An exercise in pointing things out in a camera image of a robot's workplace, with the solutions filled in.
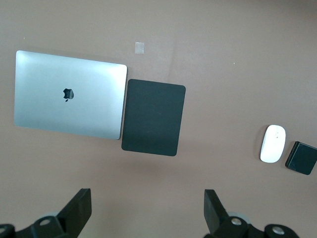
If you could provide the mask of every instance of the laptop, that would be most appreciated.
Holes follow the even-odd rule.
[[[17,51],[16,126],[119,139],[127,66]]]

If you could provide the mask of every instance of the wireless mouse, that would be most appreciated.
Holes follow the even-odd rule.
[[[279,125],[270,125],[265,132],[260,159],[274,163],[281,157],[285,145],[285,129]]]

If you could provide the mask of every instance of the white mouse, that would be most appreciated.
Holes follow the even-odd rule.
[[[274,163],[281,157],[285,145],[285,129],[279,125],[270,125],[263,139],[260,159],[263,162]]]

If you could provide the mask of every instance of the small black box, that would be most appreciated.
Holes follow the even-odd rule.
[[[296,141],[285,166],[299,173],[310,175],[317,161],[317,149]]]

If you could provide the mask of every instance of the black mouse pad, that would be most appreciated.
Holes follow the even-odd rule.
[[[182,85],[130,79],[121,148],[175,156],[185,91]]]

